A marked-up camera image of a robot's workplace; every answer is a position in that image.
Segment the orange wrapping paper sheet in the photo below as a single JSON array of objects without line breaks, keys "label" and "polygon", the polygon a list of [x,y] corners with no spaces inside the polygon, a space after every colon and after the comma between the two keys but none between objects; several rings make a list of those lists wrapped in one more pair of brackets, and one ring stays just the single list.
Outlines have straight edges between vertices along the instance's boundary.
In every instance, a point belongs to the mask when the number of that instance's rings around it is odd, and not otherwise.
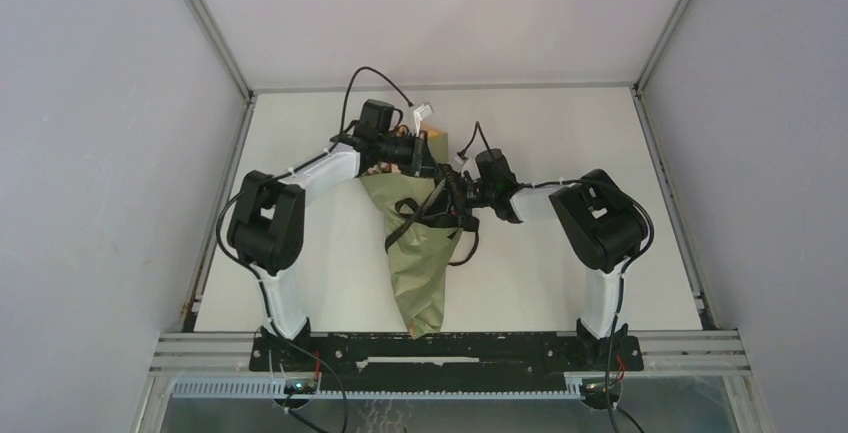
[{"label": "orange wrapping paper sheet", "polygon": [[433,226],[443,180],[405,176],[396,165],[380,163],[360,183],[383,217],[380,245],[404,328],[414,339],[440,332],[446,272],[462,236],[460,228]]}]

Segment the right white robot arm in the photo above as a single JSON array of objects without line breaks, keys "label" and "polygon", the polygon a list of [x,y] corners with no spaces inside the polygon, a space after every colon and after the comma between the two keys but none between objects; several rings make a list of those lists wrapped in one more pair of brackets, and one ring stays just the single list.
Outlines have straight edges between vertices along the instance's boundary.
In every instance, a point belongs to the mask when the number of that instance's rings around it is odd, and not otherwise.
[{"label": "right white robot arm", "polygon": [[621,320],[626,274],[652,246],[655,228],[645,208],[602,169],[578,179],[521,183],[510,171],[478,178],[449,169],[431,207],[465,231],[476,229],[474,210],[490,208],[509,223],[556,218],[586,269],[584,306],[576,322],[578,355],[592,369],[613,361],[627,336]]}]

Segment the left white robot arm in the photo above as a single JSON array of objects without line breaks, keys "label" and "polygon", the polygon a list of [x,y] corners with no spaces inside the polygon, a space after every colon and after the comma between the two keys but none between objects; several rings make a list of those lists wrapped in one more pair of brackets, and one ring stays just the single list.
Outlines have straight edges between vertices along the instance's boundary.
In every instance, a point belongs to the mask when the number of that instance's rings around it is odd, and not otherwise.
[{"label": "left white robot arm", "polygon": [[279,337],[274,357],[290,370],[311,360],[311,341],[300,333],[308,316],[297,292],[297,265],[305,239],[306,209],[338,184],[387,163],[414,178],[436,178],[439,163],[428,133],[379,134],[374,138],[340,133],[315,156],[273,175],[248,172],[224,205],[215,226],[216,243],[258,282],[263,328]]}]

